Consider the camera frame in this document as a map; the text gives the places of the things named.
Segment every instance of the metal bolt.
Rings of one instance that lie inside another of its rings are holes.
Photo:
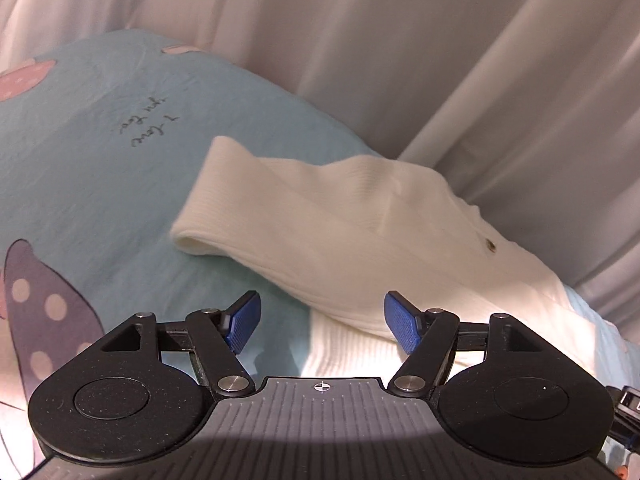
[[[396,388],[404,392],[413,393],[423,389],[427,383],[424,382],[422,377],[415,375],[403,375],[398,377],[394,384]]]
[[[218,381],[218,387],[226,392],[240,392],[248,385],[249,381],[239,375],[229,375]]]

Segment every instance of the gray gripper base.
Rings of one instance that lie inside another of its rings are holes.
[[[613,480],[597,460],[549,468],[493,462],[454,441],[428,405],[374,379],[279,379],[220,402],[173,452],[112,468],[53,458],[34,480]]]

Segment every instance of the curtain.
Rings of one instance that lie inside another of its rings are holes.
[[[0,0],[0,71],[141,27],[435,168],[640,342],[640,0]]]

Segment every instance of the blue gripper pad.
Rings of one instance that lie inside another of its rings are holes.
[[[391,294],[385,296],[385,321],[402,350],[411,355],[421,340],[414,316]]]
[[[260,296],[254,294],[240,309],[231,315],[226,344],[234,354],[239,354],[260,322]]]

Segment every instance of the white dot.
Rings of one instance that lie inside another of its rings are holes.
[[[60,321],[66,316],[66,301],[59,294],[51,294],[44,302],[44,311],[53,321]]]
[[[89,346],[91,346],[91,343],[80,343],[80,346],[78,347],[78,352],[76,352],[76,355],[78,355],[80,352],[84,352],[87,348],[89,348]]]
[[[11,287],[11,295],[14,301],[18,303],[24,303],[29,299],[31,294],[31,287],[29,282],[24,278],[19,278],[14,281],[14,285]]]
[[[53,372],[53,363],[47,354],[41,351],[31,354],[31,370],[41,381],[49,377]]]

